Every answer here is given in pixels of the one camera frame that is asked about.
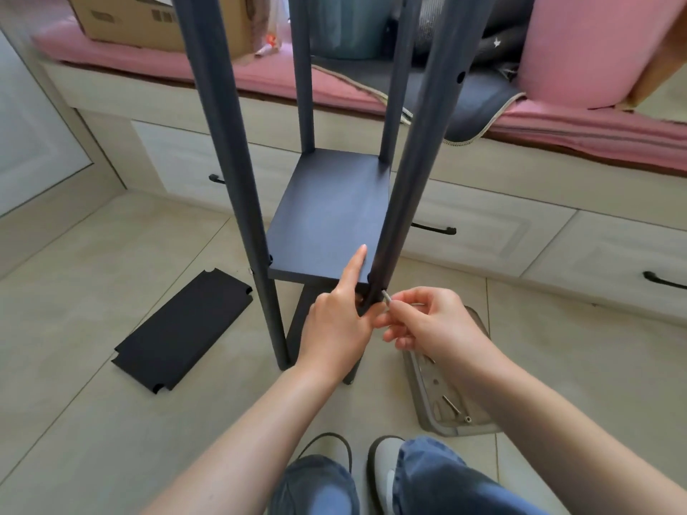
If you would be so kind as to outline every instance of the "metal pole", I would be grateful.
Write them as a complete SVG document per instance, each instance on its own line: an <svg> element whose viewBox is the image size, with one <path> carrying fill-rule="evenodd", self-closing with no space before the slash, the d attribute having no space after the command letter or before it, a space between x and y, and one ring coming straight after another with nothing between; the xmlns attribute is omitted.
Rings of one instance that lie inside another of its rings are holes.
<svg viewBox="0 0 687 515"><path fill-rule="evenodd" d="M389 286L494 0L445 0L370 272L367 303Z"/></svg>
<svg viewBox="0 0 687 515"><path fill-rule="evenodd" d="M423 0L403 0L401 2L399 33L394 49L394 67L391 71L387 111L384 116L382 145L379 149L379 160L387 165L394 162L400 116L403 113L405 89L408 86L408 74L410 74L410 65L413 60L413 45L422 4Z"/></svg>
<svg viewBox="0 0 687 515"><path fill-rule="evenodd" d="M293 69L296 74L301 153L309 154L315 150L315 124L307 0L288 0L288 12L291 15L291 42L293 43Z"/></svg>
<svg viewBox="0 0 687 515"><path fill-rule="evenodd" d="M287 343L274 281L267 276L269 252L248 141L236 92L234 71L218 0L172 0L193 68L205 118L226 181L262 311L281 370L287 369Z"/></svg>

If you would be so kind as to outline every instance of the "drawer front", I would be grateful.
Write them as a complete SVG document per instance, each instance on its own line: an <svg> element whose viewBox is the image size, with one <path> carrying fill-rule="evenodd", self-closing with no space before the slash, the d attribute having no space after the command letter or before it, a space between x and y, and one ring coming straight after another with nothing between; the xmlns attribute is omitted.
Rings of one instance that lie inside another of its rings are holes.
<svg viewBox="0 0 687 515"><path fill-rule="evenodd" d="M403 252L520 276L575 210L447 182L428 181Z"/></svg>
<svg viewBox="0 0 687 515"><path fill-rule="evenodd" d="M687 232L580 211L525 277L687 318Z"/></svg>
<svg viewBox="0 0 687 515"><path fill-rule="evenodd" d="M223 179L209 135L132 121L151 162L168 193L232 209L223 184L212 182L213 173ZM249 144L260 209L272 217L279 206L300 154Z"/></svg>

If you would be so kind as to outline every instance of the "blue jeans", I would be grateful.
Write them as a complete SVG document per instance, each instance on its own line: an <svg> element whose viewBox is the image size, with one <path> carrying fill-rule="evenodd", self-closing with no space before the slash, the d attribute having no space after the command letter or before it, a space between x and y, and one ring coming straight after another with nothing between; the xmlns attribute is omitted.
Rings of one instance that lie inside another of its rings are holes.
<svg viewBox="0 0 687 515"><path fill-rule="evenodd" d="M396 515L546 515L430 437L406 441L394 478ZM353 477L323 455L309 455L285 471L269 503L270 515L357 515Z"/></svg>

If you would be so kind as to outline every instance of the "white shoe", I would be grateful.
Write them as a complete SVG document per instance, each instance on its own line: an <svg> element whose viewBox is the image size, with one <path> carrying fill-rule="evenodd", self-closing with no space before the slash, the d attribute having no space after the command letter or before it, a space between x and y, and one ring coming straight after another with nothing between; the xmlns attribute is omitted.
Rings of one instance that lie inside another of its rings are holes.
<svg viewBox="0 0 687 515"><path fill-rule="evenodd" d="M367 484L378 511L394 515L391 499L394 492L396 463L405 440L396 435L383 435L372 443L367 452Z"/></svg>
<svg viewBox="0 0 687 515"><path fill-rule="evenodd" d="M339 434L325 432L310 441L297 459L308 455L323 455L339 463L350 473L353 465L353 453L350 444Z"/></svg>

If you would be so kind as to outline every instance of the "black shelf panel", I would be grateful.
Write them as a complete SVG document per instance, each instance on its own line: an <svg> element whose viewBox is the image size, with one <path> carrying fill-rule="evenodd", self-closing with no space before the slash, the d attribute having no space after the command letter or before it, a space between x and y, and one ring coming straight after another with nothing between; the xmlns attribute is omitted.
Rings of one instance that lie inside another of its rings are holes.
<svg viewBox="0 0 687 515"><path fill-rule="evenodd" d="M376 155L320 148L302 155L267 230L269 276L333 286L356 249L367 244L359 285L365 292L390 173Z"/></svg>

